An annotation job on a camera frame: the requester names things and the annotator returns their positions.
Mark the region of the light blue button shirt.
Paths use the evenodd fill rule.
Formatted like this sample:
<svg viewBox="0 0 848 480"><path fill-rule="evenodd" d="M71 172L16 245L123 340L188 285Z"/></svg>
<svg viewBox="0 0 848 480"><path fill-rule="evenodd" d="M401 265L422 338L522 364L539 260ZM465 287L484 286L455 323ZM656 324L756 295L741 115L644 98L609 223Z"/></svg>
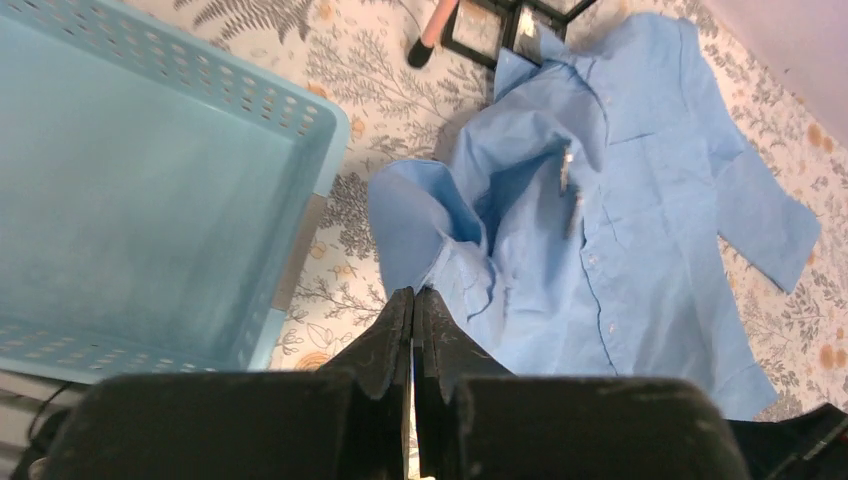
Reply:
<svg viewBox="0 0 848 480"><path fill-rule="evenodd" d="M513 373L682 378L725 417L754 418L777 395L719 245L791 292L816 216L731 119L691 22L638 13L580 52L543 34L541 54L534 65L503 53L493 103L447 163L398 160L372 176L385 289L437 290Z"/></svg>

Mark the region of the orange brooch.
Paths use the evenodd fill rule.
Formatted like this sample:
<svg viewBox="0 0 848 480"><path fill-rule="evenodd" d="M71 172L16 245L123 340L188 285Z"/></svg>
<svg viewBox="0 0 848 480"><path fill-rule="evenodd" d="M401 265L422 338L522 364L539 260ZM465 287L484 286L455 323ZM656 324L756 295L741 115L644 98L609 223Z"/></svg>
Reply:
<svg viewBox="0 0 848 480"><path fill-rule="evenodd" d="M570 185L570 167L574 162L574 153L570 146L564 148L562 162L559 173L559 192L560 196L564 197L569 190Z"/></svg>

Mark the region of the blue brooch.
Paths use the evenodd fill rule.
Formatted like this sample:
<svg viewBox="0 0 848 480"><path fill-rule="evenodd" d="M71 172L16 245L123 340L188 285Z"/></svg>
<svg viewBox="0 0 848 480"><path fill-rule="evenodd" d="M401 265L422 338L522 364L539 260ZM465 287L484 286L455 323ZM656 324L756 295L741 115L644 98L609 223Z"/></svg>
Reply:
<svg viewBox="0 0 848 480"><path fill-rule="evenodd" d="M565 236L567 238L572 238L574 236L578 225L582 221L583 203L583 195L580 192L575 193L574 205L565 229Z"/></svg>

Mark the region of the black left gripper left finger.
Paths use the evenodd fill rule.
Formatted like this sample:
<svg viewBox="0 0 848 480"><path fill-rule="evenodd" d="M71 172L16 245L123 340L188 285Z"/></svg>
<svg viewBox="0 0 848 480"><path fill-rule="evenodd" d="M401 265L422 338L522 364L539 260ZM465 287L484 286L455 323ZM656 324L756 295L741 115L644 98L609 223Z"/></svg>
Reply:
<svg viewBox="0 0 848 480"><path fill-rule="evenodd" d="M403 479L414 293L314 371L125 375L95 385L46 479Z"/></svg>

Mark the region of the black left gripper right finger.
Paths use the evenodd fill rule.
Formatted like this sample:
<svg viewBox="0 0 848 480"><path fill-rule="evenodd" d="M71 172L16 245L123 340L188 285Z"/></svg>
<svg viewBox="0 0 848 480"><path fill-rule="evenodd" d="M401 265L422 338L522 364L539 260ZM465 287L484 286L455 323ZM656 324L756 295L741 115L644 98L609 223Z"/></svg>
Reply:
<svg viewBox="0 0 848 480"><path fill-rule="evenodd" d="M729 424L676 379L509 373L441 296L413 306L421 472L438 479L745 479Z"/></svg>

